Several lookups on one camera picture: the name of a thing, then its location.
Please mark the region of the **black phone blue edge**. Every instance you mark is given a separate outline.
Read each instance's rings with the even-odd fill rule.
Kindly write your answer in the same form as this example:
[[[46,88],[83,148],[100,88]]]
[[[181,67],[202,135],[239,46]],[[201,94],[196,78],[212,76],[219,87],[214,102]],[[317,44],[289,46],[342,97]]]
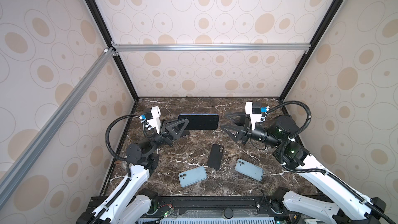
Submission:
[[[196,130],[216,130],[219,125],[219,115],[217,114],[181,114],[178,120],[187,119],[187,131]]]

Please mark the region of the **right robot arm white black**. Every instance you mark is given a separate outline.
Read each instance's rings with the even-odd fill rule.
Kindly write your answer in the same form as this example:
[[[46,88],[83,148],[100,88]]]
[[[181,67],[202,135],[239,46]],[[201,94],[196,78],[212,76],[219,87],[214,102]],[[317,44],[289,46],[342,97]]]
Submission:
[[[305,110],[306,120],[301,127],[291,115],[279,115],[269,126],[262,126],[267,116],[286,105],[297,105]],[[273,146],[273,156],[283,169],[301,175],[330,199],[321,201],[279,187],[268,199],[274,213],[297,212],[326,224],[378,224],[380,219],[389,224],[394,222],[385,214],[386,203],[382,199],[370,198],[349,186],[296,141],[312,120],[311,110],[305,103],[286,101],[270,108],[247,102],[244,112],[226,115],[239,117],[234,125],[220,127],[234,142],[246,144],[255,140]]]

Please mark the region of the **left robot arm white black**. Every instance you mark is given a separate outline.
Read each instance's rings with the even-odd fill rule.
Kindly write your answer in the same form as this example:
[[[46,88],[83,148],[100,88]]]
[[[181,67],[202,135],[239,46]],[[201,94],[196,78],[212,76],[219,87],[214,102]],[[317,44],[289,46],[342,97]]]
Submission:
[[[117,155],[109,142],[110,131],[123,119],[137,118],[137,115],[125,115],[114,120],[105,133],[106,146],[111,155],[125,162],[126,175],[117,188],[92,212],[84,212],[78,218],[78,224],[134,224],[147,213],[157,211],[158,194],[150,192],[136,195],[141,186],[150,178],[159,163],[160,155],[155,151],[162,145],[173,146],[173,142],[181,138],[189,124],[189,120],[173,119],[163,121],[159,133],[150,138],[130,145],[126,156]]]

